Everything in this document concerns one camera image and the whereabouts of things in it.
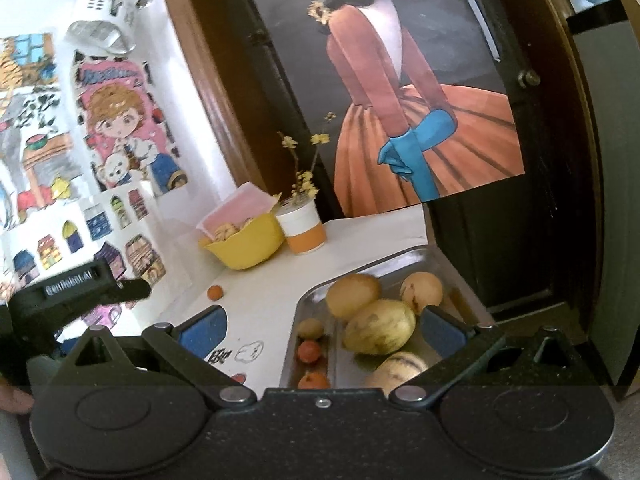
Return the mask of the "person's left hand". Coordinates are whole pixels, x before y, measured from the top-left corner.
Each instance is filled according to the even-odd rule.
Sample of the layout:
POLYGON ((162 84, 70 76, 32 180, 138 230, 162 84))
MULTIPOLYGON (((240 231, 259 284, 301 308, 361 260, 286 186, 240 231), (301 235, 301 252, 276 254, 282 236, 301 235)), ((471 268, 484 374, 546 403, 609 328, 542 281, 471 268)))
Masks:
POLYGON ((0 410, 11 414, 27 414, 34 406, 34 398, 0 378, 0 410))

